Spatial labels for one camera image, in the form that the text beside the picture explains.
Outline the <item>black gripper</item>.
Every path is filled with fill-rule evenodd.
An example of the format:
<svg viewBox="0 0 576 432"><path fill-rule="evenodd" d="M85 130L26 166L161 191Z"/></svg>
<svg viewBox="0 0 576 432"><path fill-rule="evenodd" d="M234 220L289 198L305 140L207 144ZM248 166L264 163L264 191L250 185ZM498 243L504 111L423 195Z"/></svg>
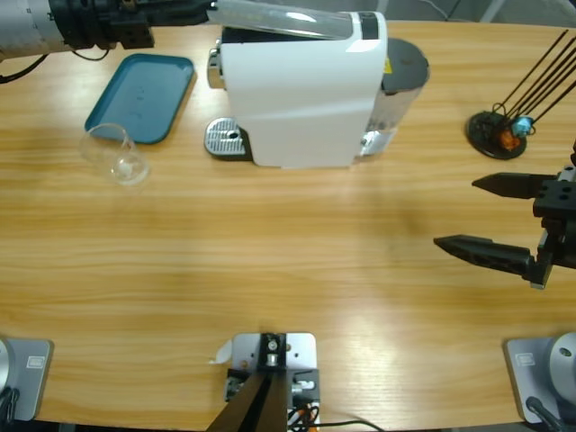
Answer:
<svg viewBox="0 0 576 432"><path fill-rule="evenodd" d="M575 215L575 183L557 175L496 173L472 185L502 197L533 199L535 216ZM575 219L543 218L542 226L547 238L540 257L532 256L526 247L462 234L435 238L434 244L474 266L519 275L533 288L545 288L553 265L575 267Z"/></svg>
<svg viewBox="0 0 576 432"><path fill-rule="evenodd" d="M153 48L153 27L208 21L210 4L135 4L134 1L49 1L49 18L65 45Z"/></svg>

